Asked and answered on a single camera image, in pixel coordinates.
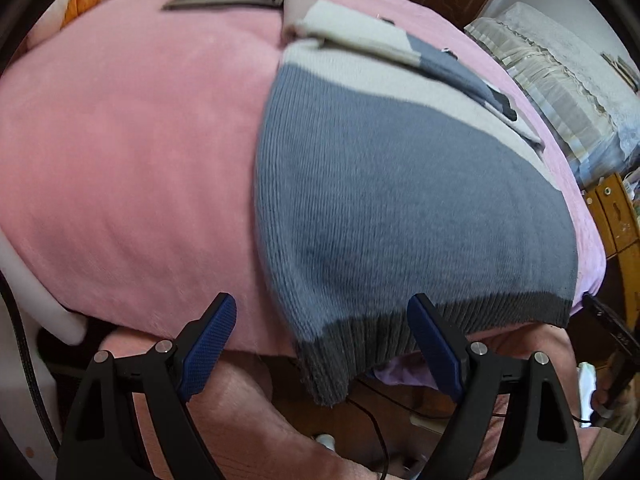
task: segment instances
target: pink blanket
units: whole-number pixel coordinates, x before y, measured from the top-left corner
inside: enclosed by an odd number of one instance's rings
[[[260,273],[252,198],[281,15],[163,12],[165,1],[100,4],[2,77],[0,226],[72,310],[175,336],[223,290],[239,309],[229,349],[291,355]],[[427,8],[332,1],[449,47],[515,97],[546,142],[545,162],[574,220],[574,303],[595,292],[605,270],[596,227],[561,150],[508,75]],[[468,177],[460,175],[461,190]]]

